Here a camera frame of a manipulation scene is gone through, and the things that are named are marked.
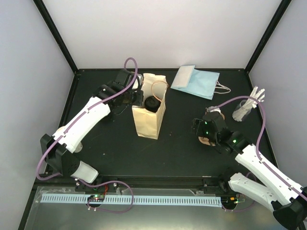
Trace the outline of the brown paper bag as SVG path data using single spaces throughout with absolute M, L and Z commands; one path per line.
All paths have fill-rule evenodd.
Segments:
M 165 95 L 168 89 L 166 76 L 144 73 L 142 91 L 144 100 L 142 106 L 133 106 L 132 114 L 138 136 L 144 138 L 158 139 L 162 120 L 165 114 Z M 156 113 L 145 109 L 144 101 L 147 97 L 154 96 L 161 102 Z

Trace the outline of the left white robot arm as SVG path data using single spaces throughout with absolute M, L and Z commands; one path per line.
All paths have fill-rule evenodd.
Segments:
M 55 174 L 45 178 L 37 175 L 37 179 L 43 181 L 62 175 L 86 182 L 92 191 L 100 190 L 103 179 L 98 176 L 98 170 L 78 159 L 75 153 L 82 150 L 82 140 L 89 131 L 111 115 L 114 109 L 142 104 L 143 80 L 142 74 L 120 70 L 115 80 L 97 88 L 84 108 L 68 124 L 60 127 L 52 136 L 45 134 L 40 140 L 43 152 L 40 161 L 45 161 Z

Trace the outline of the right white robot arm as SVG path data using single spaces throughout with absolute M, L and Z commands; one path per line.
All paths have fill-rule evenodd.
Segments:
M 201 119 L 193 119 L 191 131 L 219 153 L 232 157 L 259 180 L 255 182 L 240 172 L 229 170 L 218 181 L 221 192 L 234 191 L 248 196 L 266 207 L 288 230 L 303 224 L 307 218 L 307 189 L 257 152 L 256 145 L 240 132 L 231 131 L 220 112 L 207 112 Z

